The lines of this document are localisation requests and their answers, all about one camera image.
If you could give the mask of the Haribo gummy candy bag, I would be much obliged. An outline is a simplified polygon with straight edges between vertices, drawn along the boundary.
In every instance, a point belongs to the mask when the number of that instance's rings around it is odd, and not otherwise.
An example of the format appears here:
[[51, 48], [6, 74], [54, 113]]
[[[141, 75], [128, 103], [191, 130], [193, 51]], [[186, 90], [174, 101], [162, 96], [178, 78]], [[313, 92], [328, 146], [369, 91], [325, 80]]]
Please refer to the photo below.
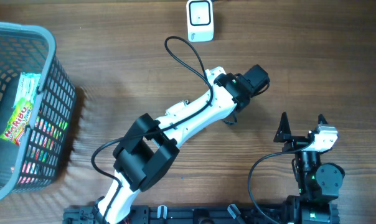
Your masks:
[[0, 134], [0, 139], [20, 146], [24, 129], [29, 124], [32, 110], [33, 104], [29, 100], [21, 98], [17, 102], [5, 130]]

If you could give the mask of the white paper pouch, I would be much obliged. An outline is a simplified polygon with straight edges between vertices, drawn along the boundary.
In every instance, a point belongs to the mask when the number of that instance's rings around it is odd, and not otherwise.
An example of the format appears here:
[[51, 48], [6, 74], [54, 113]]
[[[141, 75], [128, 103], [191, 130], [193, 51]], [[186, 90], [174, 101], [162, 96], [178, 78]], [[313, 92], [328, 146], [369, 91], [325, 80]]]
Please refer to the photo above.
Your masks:
[[181, 109], [184, 109], [189, 104], [189, 100], [182, 100], [166, 110], [165, 115], [176, 114]]

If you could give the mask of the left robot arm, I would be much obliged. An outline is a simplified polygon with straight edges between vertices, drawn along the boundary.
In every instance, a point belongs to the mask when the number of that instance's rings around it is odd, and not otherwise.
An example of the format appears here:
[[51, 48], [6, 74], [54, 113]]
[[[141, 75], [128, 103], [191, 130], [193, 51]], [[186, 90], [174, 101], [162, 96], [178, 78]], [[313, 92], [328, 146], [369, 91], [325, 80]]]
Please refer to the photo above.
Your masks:
[[140, 192], [155, 185], [169, 170], [180, 147], [215, 121], [238, 113], [259, 95], [270, 78], [259, 66], [245, 74], [226, 73], [222, 67], [206, 69], [210, 90], [191, 103], [181, 101], [164, 116], [140, 116], [113, 151], [115, 180], [96, 206], [102, 223], [119, 223], [130, 213]]

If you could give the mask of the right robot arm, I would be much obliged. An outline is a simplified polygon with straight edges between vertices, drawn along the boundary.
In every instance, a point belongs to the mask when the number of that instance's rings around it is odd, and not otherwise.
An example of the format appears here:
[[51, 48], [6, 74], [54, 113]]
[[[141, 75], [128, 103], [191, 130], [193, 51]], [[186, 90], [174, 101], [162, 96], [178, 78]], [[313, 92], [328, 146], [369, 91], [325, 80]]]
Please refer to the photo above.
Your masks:
[[291, 164], [299, 189], [298, 196], [290, 195], [283, 202], [282, 223], [341, 222], [337, 205], [332, 201], [339, 197], [345, 171], [334, 163], [321, 162], [321, 155], [331, 151], [337, 139], [337, 129], [322, 114], [317, 126], [306, 136], [294, 136], [287, 113], [282, 113], [273, 141], [284, 144], [283, 152], [294, 154]]

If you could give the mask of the white barcode scanner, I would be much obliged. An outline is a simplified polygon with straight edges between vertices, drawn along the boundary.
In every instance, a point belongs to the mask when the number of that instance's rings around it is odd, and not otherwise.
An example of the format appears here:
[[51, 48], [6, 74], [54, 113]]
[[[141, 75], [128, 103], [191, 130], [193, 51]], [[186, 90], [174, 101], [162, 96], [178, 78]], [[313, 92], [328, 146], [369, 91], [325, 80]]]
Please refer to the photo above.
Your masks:
[[188, 0], [186, 17], [190, 42], [208, 42], [213, 39], [214, 12], [211, 0]]

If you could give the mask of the teal white tissue packet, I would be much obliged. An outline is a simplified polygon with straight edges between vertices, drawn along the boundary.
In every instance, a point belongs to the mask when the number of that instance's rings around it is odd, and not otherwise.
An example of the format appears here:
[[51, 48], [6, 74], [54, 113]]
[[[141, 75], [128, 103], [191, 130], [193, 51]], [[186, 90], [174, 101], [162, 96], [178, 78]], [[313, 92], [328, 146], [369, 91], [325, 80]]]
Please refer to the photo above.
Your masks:
[[40, 77], [40, 73], [21, 73], [17, 85], [16, 97], [13, 105], [14, 108], [22, 98], [34, 104], [37, 96], [37, 88], [40, 83]]

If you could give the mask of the grey plastic mesh basket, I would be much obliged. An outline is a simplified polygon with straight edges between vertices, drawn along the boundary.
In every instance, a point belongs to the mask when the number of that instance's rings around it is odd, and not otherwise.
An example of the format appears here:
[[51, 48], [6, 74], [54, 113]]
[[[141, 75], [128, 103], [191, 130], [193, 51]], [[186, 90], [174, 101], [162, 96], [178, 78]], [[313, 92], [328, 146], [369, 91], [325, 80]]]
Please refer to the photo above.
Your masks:
[[[14, 192], [43, 189], [57, 178], [77, 99], [56, 56], [56, 41], [41, 26], [0, 22], [0, 200]], [[11, 140], [23, 114], [16, 105], [21, 74], [40, 76], [30, 120]]]

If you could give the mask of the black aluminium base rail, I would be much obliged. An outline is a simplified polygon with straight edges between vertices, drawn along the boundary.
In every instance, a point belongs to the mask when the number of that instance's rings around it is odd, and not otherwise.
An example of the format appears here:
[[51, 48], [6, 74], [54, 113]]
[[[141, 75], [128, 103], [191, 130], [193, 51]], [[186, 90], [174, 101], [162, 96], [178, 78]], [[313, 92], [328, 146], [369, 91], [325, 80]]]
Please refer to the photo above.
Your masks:
[[[149, 207], [133, 205], [130, 213], [121, 223], [270, 223], [255, 207]], [[331, 223], [339, 224], [341, 219], [337, 205], [323, 208], [302, 206], [293, 208], [283, 204], [260, 205], [263, 212], [278, 223]]]

